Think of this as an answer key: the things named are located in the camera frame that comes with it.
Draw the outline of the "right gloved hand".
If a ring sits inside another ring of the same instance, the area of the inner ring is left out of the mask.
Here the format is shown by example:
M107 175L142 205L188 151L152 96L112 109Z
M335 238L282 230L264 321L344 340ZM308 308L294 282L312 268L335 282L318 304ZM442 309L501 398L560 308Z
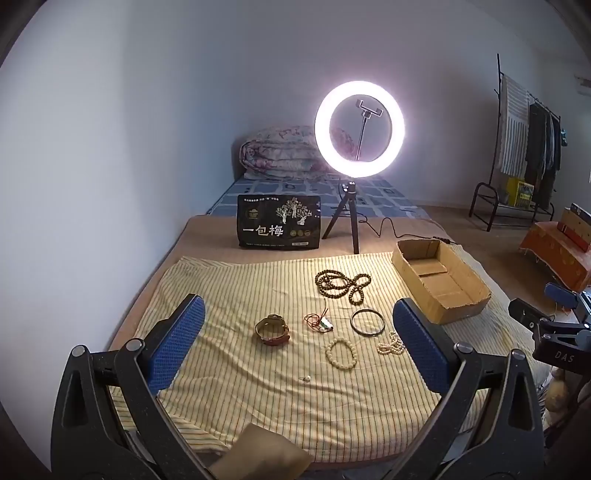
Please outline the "right gloved hand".
M566 371L553 367L547 379L538 391L540 404L550 412L564 410L570 398L566 382Z

